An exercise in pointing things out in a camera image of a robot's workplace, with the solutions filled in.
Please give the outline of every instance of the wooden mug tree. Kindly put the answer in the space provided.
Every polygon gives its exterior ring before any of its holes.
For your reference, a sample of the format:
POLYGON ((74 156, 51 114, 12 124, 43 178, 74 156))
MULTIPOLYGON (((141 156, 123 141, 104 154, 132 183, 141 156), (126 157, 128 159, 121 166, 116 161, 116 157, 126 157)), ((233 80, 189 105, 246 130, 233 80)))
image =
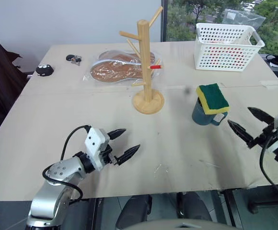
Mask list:
POLYGON ((164 104, 163 95, 152 89, 151 75, 154 69, 160 69, 160 60, 158 59, 154 66, 151 66, 151 53, 150 53, 150 27, 162 12, 163 8, 160 7, 150 22, 146 20, 140 20, 137 22, 138 35, 130 34, 120 31, 120 35, 136 39, 139 41, 140 52, 136 49, 134 44, 127 39, 128 44, 137 54, 141 60, 142 69, 142 83, 134 83, 132 86, 143 85, 143 90, 138 92, 133 98, 133 104, 135 108, 143 114, 154 114, 161 110, 164 104))

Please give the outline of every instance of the white plastic basket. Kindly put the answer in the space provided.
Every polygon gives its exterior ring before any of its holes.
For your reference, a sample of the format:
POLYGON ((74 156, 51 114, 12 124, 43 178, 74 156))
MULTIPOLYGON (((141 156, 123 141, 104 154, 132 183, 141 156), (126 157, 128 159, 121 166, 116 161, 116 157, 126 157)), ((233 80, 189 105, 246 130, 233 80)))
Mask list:
POLYGON ((256 30, 249 25, 198 23, 195 66, 204 70, 243 71, 264 46, 256 30), (256 45, 251 44, 251 36, 256 45))

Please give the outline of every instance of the red peg tip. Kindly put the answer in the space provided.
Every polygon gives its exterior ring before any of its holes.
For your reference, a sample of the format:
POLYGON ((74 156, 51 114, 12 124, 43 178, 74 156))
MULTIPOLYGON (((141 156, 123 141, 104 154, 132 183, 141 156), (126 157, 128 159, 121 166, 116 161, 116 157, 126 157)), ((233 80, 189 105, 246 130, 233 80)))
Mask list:
POLYGON ((162 65, 149 66, 149 69, 162 69, 162 65))

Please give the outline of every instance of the blue mug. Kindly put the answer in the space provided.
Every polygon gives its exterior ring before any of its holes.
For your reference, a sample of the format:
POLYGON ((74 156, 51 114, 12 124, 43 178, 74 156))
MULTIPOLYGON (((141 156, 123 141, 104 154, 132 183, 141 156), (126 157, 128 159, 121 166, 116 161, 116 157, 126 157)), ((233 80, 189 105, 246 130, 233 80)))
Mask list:
POLYGON ((222 113, 223 114, 223 118, 218 122, 214 120, 214 117, 216 116, 216 114, 211 114, 211 115, 207 115, 204 113, 202 104, 200 99, 197 99, 197 103, 195 108, 193 109, 192 112, 192 119, 194 120, 194 122, 196 122, 198 125, 201 126, 206 126, 209 124, 213 124, 215 126, 220 125, 221 121, 223 121, 224 118, 226 118, 227 116, 227 112, 222 113))

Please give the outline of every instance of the brown insole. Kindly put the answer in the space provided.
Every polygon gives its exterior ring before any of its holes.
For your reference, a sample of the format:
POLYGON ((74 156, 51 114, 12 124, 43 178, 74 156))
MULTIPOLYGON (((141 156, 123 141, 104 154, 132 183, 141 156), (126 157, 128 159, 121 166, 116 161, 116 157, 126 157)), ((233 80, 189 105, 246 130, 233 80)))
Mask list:
MULTIPOLYGON (((99 56, 99 60, 118 60, 105 61, 98 63, 90 69, 91 76, 102 82, 118 82, 126 79, 142 79, 141 65, 126 64, 124 62, 140 63, 136 54, 124 53, 118 50, 109 50, 99 56)), ((151 64, 155 61, 155 55, 151 53, 151 64)))

